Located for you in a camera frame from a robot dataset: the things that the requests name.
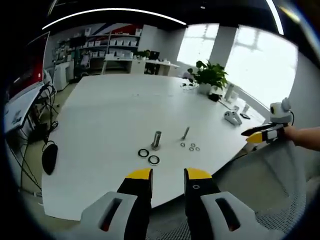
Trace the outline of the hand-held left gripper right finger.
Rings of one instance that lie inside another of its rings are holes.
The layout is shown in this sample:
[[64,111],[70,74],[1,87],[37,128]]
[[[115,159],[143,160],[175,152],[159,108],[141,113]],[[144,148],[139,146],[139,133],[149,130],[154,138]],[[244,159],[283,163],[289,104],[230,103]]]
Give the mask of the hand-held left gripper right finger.
[[201,169],[184,169],[185,214],[192,240],[260,240],[254,211],[229,192],[221,192]]

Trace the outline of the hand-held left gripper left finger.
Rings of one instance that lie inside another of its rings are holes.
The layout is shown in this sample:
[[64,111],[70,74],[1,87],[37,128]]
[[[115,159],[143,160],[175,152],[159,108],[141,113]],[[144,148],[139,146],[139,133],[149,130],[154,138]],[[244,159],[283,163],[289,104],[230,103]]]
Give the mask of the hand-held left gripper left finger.
[[117,191],[109,191],[81,214],[90,240],[144,240],[150,221],[153,169],[129,173]]

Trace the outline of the person's right hand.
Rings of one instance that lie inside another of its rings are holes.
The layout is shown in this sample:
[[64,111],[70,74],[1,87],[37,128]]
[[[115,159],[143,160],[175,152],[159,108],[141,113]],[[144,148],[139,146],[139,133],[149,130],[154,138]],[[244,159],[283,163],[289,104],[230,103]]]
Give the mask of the person's right hand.
[[284,135],[291,140],[296,146],[300,145],[300,132],[294,126],[289,125],[284,128]]

